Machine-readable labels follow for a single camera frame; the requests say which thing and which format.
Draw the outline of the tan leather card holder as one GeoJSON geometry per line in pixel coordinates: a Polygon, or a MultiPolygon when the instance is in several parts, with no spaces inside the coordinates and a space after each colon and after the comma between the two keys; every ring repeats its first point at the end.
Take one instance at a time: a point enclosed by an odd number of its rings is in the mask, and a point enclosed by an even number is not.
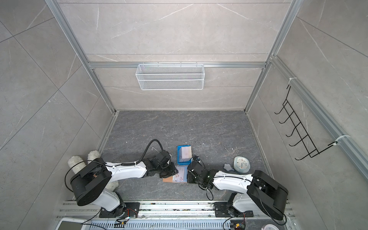
{"type": "Polygon", "coordinates": [[[165,183],[187,183],[187,166],[176,166],[178,173],[174,176],[164,178],[163,182],[165,183]]]}

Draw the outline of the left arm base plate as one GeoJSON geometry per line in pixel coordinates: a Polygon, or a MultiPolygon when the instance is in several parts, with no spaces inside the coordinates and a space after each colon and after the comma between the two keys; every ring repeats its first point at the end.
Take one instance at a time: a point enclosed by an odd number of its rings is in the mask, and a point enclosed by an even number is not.
{"type": "Polygon", "coordinates": [[[99,218],[127,218],[137,217],[140,210],[140,202],[128,202],[118,206],[113,211],[107,211],[101,208],[99,218]]]}

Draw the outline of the blue plastic card tray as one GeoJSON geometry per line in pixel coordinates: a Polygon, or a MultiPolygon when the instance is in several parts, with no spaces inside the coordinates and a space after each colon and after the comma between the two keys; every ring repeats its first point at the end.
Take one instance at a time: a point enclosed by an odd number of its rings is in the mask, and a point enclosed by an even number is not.
{"type": "Polygon", "coordinates": [[[192,147],[190,145],[177,146],[177,164],[189,165],[192,161],[192,147]]]}

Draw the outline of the stack of white cards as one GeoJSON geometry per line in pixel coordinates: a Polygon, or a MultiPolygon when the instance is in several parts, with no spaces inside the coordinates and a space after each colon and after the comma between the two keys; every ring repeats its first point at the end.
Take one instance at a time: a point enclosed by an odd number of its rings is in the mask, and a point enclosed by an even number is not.
{"type": "Polygon", "coordinates": [[[179,162],[187,162],[192,159],[191,146],[182,146],[179,150],[179,162]]]}

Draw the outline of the pink VIP card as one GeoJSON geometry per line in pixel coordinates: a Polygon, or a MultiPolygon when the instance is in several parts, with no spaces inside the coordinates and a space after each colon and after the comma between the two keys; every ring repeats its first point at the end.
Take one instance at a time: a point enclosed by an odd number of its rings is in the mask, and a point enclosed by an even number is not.
{"type": "Polygon", "coordinates": [[[187,166],[177,166],[178,174],[173,176],[173,183],[187,183],[187,166]]]}

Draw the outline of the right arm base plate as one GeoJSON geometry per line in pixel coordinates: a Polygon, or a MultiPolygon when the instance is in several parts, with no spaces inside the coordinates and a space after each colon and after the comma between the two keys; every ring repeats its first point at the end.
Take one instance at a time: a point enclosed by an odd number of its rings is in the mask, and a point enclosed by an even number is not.
{"type": "Polygon", "coordinates": [[[224,217],[246,217],[252,218],[254,217],[253,211],[245,211],[240,212],[228,205],[226,202],[215,202],[213,205],[213,209],[215,211],[215,217],[224,218],[224,217]]]}

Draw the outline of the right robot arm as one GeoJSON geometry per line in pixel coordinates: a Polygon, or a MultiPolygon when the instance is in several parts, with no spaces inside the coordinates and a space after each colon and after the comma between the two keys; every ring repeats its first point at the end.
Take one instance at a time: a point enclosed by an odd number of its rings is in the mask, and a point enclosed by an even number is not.
{"type": "Polygon", "coordinates": [[[256,170],[253,174],[232,174],[209,170],[197,156],[188,165],[187,171],[188,183],[197,184],[206,192],[211,192],[213,188],[232,191],[225,207],[215,206],[224,215],[248,216],[248,212],[261,211],[277,224],[281,225],[281,221],[286,224],[288,190],[265,172],[256,170]]]}

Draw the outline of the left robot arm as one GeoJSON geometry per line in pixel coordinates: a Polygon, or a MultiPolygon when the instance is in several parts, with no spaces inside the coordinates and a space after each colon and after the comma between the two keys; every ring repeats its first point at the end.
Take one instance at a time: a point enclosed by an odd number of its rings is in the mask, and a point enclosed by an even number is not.
{"type": "Polygon", "coordinates": [[[80,157],[70,160],[75,175],[71,178],[71,189],[78,206],[97,205],[108,212],[125,206],[120,195],[110,184],[129,178],[145,178],[159,175],[168,178],[178,174],[167,151],[133,163],[110,163],[96,157],[85,163],[80,157]]]}

